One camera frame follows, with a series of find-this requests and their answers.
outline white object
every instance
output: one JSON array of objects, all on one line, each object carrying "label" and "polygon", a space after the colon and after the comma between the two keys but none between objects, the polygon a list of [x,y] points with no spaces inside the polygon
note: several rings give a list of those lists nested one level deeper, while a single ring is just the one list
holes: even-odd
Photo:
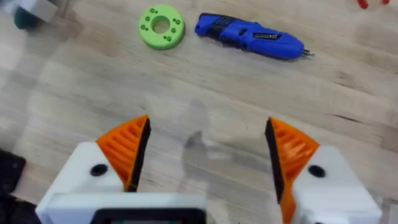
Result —
[{"label": "white object", "polygon": [[[309,172],[321,167],[324,177]],[[382,212],[339,150],[320,146],[293,183],[291,224],[378,224]]]},{"label": "white object", "polygon": [[[108,171],[92,176],[91,168]],[[95,142],[80,143],[36,208],[42,224],[88,224],[102,208],[199,208],[205,195],[123,192],[123,183]]]},{"label": "white object", "polygon": [[21,0],[19,5],[45,22],[50,22],[58,10],[48,0]]},{"label": "white object", "polygon": [[15,14],[19,6],[45,22],[50,22],[58,11],[48,0],[4,0],[0,3],[0,8],[9,14]]}]

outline green ring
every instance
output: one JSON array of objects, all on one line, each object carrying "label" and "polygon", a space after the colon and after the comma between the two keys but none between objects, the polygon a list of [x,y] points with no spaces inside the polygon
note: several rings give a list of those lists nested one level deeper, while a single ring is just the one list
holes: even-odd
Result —
[{"label": "green ring", "polygon": [[[159,19],[164,18],[169,20],[169,29],[162,34],[158,34],[153,29],[154,24]],[[180,13],[168,5],[156,5],[148,8],[142,13],[138,22],[138,31],[144,42],[149,47],[158,50],[167,50],[175,47],[182,40],[184,28],[185,23]]]}]

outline wooden table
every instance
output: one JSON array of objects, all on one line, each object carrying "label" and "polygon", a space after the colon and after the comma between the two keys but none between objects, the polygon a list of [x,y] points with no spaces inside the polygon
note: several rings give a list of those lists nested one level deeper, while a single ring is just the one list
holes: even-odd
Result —
[{"label": "wooden table", "polygon": [[[175,6],[185,37],[146,46],[141,12]],[[207,194],[217,223],[280,223],[268,116],[341,149],[377,201],[398,199],[398,1],[84,0],[26,34],[0,17],[0,147],[28,164],[15,194],[38,202],[75,146],[149,114],[139,191]],[[290,32],[317,54],[286,62],[197,37],[201,12]]]}]

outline orange ridged pad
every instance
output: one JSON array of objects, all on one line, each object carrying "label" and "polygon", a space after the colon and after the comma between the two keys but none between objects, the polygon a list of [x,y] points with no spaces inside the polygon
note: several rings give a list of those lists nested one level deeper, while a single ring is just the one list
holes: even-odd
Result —
[{"label": "orange ridged pad", "polygon": [[282,195],[280,196],[280,208],[284,223],[290,223],[295,210],[295,202],[292,195],[292,185],[308,160],[318,149],[319,144],[303,132],[275,118],[269,118],[272,126],[276,155],[282,177]]},{"label": "orange ridged pad", "polygon": [[145,115],[121,124],[96,141],[122,180],[125,191],[137,189],[149,134],[149,118]]}]

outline blue cordless screwdriver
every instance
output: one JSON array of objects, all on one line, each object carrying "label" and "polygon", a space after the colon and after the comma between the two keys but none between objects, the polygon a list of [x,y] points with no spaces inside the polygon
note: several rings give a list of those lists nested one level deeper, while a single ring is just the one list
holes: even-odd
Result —
[{"label": "blue cordless screwdriver", "polygon": [[304,48],[301,41],[288,33],[231,16],[202,13],[195,32],[201,37],[210,37],[225,45],[283,60],[293,60],[303,55],[315,56]]}]

